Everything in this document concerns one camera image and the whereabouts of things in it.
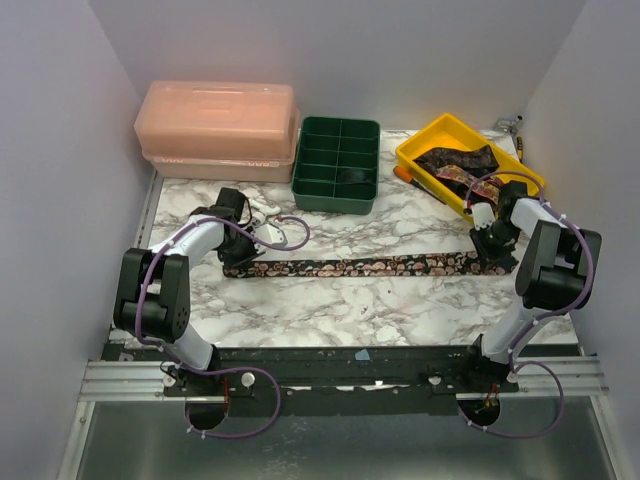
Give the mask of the dark floral rose tie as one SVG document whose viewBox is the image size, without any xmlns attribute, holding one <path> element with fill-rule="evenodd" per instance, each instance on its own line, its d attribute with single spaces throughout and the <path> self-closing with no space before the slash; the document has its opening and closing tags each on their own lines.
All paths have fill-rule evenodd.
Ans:
<svg viewBox="0 0 640 480">
<path fill-rule="evenodd" d="M 270 260 L 223 268 L 230 279 L 253 278 L 362 278 L 432 276 L 505 276 L 517 267 L 509 255 L 482 260 L 475 251 L 412 254 L 359 259 Z"/>
</svg>

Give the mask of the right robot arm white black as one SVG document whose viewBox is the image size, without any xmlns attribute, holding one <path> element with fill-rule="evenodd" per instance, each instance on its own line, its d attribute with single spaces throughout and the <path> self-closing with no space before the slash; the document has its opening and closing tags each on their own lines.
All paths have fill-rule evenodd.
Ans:
<svg viewBox="0 0 640 480">
<path fill-rule="evenodd" d="M 464 212 L 473 220 L 470 237 L 481 261 L 496 263 L 513 251 L 521 234 L 529 237 L 515 277 L 517 298 L 498 324 L 474 341 L 459 370 L 462 384 L 480 392 L 515 371 L 516 357 L 550 320 L 586 305 L 602 236 L 579 228 L 542 194 L 530 196 L 524 182 L 504 185 L 496 207 L 474 203 L 471 195 L 468 191 L 463 200 Z"/>
</svg>

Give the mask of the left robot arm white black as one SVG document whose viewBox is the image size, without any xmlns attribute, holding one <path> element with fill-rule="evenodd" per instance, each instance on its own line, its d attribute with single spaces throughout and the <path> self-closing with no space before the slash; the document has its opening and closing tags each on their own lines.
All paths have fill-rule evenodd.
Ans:
<svg viewBox="0 0 640 480">
<path fill-rule="evenodd" d="M 259 256 L 253 228 L 242 220 L 247 207 L 243 193 L 224 188 L 213 205 L 195 209 L 167 240 L 131 248 L 121 263 L 114 326 L 182 365 L 188 384 L 201 395 L 220 387 L 222 372 L 217 348 L 190 324 L 190 270 L 212 251 L 228 268 Z"/>
</svg>

